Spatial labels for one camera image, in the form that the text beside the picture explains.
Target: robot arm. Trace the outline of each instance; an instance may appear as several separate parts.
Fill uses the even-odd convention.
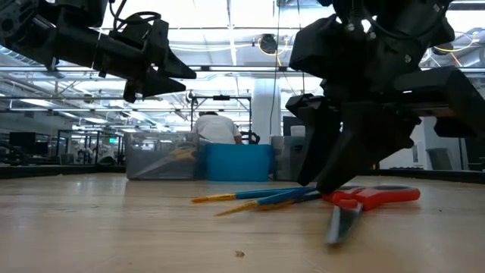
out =
[[[109,1],[111,8],[114,1]],[[0,44],[50,71],[62,59],[93,68],[100,77],[127,79],[128,102],[135,102],[136,93],[147,97],[184,91],[186,87],[170,77],[195,79],[196,73],[170,50],[168,23],[159,14],[141,12],[118,19],[126,27],[105,35],[90,27],[102,25],[107,4],[108,0],[0,0]],[[155,16],[142,19],[147,14]]]
[[[441,137],[485,134],[485,101],[467,77],[456,67],[418,66],[429,47],[454,40],[445,17],[450,2],[320,0],[336,14],[297,33],[289,63],[322,78],[324,89],[324,96],[286,104],[306,126],[300,184],[316,180],[319,191],[331,193],[411,148],[420,116],[437,117]],[[369,31],[362,20],[371,23]]]

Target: clear plastic bin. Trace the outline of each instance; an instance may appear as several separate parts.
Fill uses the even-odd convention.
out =
[[[192,180],[198,167],[196,133],[125,133],[130,180]]]
[[[272,136],[273,179],[278,181],[295,180],[296,170],[301,161],[301,147],[305,142],[303,136]]]

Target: table surface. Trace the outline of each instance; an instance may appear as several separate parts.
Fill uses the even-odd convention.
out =
[[[485,272],[485,186],[397,177],[417,202],[361,217],[339,248],[324,245],[331,205],[215,218],[236,202],[189,198],[291,183],[131,181],[122,174],[0,181],[0,272]],[[240,257],[236,252],[243,252]]]

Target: cable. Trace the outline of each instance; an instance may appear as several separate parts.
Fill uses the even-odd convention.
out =
[[[455,53],[452,52],[452,57],[455,59],[456,63],[459,65],[459,66],[463,66],[462,63],[456,58],[455,56]]]
[[[123,27],[124,25],[127,25],[127,24],[131,24],[131,25],[146,24],[146,23],[149,23],[151,21],[161,19],[161,15],[159,13],[154,12],[154,11],[140,11],[140,12],[136,12],[135,14],[133,14],[133,15],[138,15],[140,17],[141,16],[151,16],[151,17],[148,17],[148,18],[144,18],[142,20],[120,19],[120,14],[121,14],[125,4],[127,3],[127,0],[121,1],[120,7],[118,7],[118,9],[116,10],[116,13],[114,13],[114,10],[113,10],[114,1],[115,0],[109,0],[109,11],[111,12],[111,15],[113,16],[113,30],[115,30],[115,31],[118,31],[121,27]]]
[[[242,47],[249,47],[252,45],[240,45],[237,46],[236,48],[242,48]],[[223,50],[230,50],[231,48],[226,47],[226,48],[214,48],[214,49],[191,49],[191,48],[184,48],[184,47],[179,47],[179,46],[171,46],[171,49],[173,50],[178,50],[178,51],[185,51],[185,52],[218,52],[218,51],[223,51]]]
[[[186,45],[186,44],[170,43],[170,46],[180,47],[185,49],[221,49],[221,48],[230,49],[230,46],[228,45]],[[246,47],[246,46],[252,46],[252,43],[248,42],[246,44],[236,45],[236,48]]]
[[[290,87],[290,89],[291,89],[291,92],[293,92],[293,95],[295,95],[295,96],[296,96],[295,90],[293,90],[293,86],[291,86],[291,84],[289,83],[289,80],[288,80],[288,77],[286,76],[285,71],[283,71],[283,76],[285,77],[286,82],[288,83],[288,86],[289,86],[289,87]]]
[[[436,19],[436,22],[433,22],[428,28],[426,28],[425,30],[423,30],[419,34],[408,35],[408,34],[392,33],[389,30],[386,30],[385,28],[383,28],[381,25],[379,25],[378,22],[376,22],[376,20],[374,20],[372,18],[372,15],[369,13],[369,11],[365,7],[364,3],[362,3],[362,11],[364,12],[365,19],[368,20],[369,23],[371,23],[371,25],[373,27],[377,28],[380,32],[382,32],[382,33],[384,33],[384,34],[386,34],[389,37],[392,37],[394,39],[413,39],[413,40],[416,40],[419,37],[426,35],[428,32],[430,32],[443,19],[443,17],[445,16],[445,13],[446,13],[446,9],[441,8],[440,11],[439,11],[440,14],[439,14],[438,18]]]
[[[266,53],[266,52],[264,52],[263,49],[261,48],[261,38],[258,39],[258,47],[259,47],[259,50],[261,50],[261,52],[263,52],[264,55],[268,55],[268,56],[279,56],[281,53],[284,53],[285,51],[288,50],[288,40],[285,39],[285,47],[283,47],[283,49],[281,49],[280,52],[275,52],[275,53]]]
[[[302,21],[300,20],[300,0],[296,0],[296,7],[298,8],[298,25],[300,30],[302,30]],[[302,83],[303,83],[303,91],[302,93],[305,94],[305,72],[302,71]]]
[[[442,52],[451,52],[451,53],[453,53],[453,52],[460,52],[461,50],[465,50],[465,49],[470,48],[470,47],[471,47],[471,45],[473,45],[473,44],[474,44],[474,40],[475,40],[475,36],[476,36],[476,35],[477,35],[476,33],[473,33],[473,36],[471,37],[471,41],[470,41],[470,43],[469,43],[467,46],[465,46],[465,47],[463,47],[463,48],[460,48],[460,49],[441,49],[441,48],[439,48],[439,47],[437,47],[437,46],[435,46],[434,48],[435,48],[435,49],[438,49],[438,50],[440,50],[440,51],[442,51]]]
[[[438,67],[441,67],[441,64],[437,62],[437,60],[435,60],[433,56],[430,55],[430,59],[433,60],[436,64],[438,64]]]
[[[280,15],[281,15],[281,8],[278,8],[278,25],[277,25],[277,34],[276,34],[276,44],[280,40]],[[276,52],[276,58],[274,58],[274,84],[273,84],[273,99],[271,103],[271,113],[270,113],[270,135],[273,133],[273,112],[274,112],[274,99],[276,97],[276,82],[277,82],[277,75],[278,75],[278,54]]]

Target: blue paintbrush handle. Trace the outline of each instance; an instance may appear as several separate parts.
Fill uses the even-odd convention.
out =
[[[307,193],[304,196],[297,198],[294,203],[307,202],[307,201],[316,200],[320,198],[321,198],[321,193],[319,192]]]
[[[278,193],[273,196],[258,199],[258,205],[275,204],[287,200],[296,200],[302,195],[314,191],[314,187],[301,187],[297,190],[290,190],[284,193]]]
[[[291,190],[300,190],[302,188],[303,187],[290,187],[290,188],[283,188],[283,189],[251,190],[251,191],[236,193],[236,199],[263,198],[263,197],[269,197],[269,196],[277,195],[279,193],[285,193],[285,192],[291,191]]]

